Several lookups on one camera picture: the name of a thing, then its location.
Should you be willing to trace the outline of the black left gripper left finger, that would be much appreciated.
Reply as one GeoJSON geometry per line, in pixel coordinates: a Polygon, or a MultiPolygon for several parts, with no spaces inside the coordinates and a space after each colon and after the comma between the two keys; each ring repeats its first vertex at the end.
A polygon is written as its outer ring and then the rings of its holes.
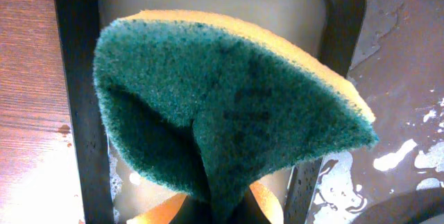
{"type": "Polygon", "coordinates": [[[207,203],[187,196],[170,224],[212,224],[211,208],[207,203]]]}

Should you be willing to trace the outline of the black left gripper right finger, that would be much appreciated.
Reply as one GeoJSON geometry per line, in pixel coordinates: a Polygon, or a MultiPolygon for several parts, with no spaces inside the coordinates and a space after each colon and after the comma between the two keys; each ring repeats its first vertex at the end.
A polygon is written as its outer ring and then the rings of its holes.
{"type": "Polygon", "coordinates": [[[252,191],[249,189],[239,204],[239,223],[241,224],[270,224],[270,221],[260,209],[252,191]]]}

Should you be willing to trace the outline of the green yellow sponge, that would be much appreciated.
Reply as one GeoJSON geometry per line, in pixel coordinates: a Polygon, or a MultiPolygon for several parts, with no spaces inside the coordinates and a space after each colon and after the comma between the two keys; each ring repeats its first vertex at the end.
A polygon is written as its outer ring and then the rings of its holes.
{"type": "Polygon", "coordinates": [[[260,178],[372,146],[354,85],[286,39],[225,15],[145,10],[101,30],[94,88],[108,139],[142,177],[228,223],[260,178]]]}

